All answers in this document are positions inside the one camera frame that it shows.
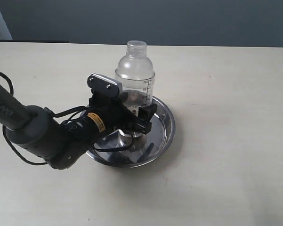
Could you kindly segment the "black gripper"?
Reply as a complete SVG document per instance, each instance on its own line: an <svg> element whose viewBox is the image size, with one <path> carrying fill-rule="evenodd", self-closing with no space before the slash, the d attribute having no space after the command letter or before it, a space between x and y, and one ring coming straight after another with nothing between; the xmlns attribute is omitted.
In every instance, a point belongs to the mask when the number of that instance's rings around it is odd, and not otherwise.
<svg viewBox="0 0 283 226"><path fill-rule="evenodd" d="M125 133L148 134L152 129L151 118L157 111L157 104L146 107L125 106L123 101L127 93L110 98L99 93L92 93L89 106L92 112L99 112L112 130L120 129Z"/></svg>

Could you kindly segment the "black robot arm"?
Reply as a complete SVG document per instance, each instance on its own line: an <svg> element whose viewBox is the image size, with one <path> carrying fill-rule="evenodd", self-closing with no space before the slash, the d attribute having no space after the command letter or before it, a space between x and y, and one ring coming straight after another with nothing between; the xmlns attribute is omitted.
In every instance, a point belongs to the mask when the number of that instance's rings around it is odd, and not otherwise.
<svg viewBox="0 0 283 226"><path fill-rule="evenodd" d="M13 90L0 85L0 124L11 148L19 146L57 170L72 166L95 143L117 130L147 134L157 104L132 113L124 102L128 93L119 81L92 73L87 80L92 97L88 106L61 113L36 105L25 106Z"/></svg>

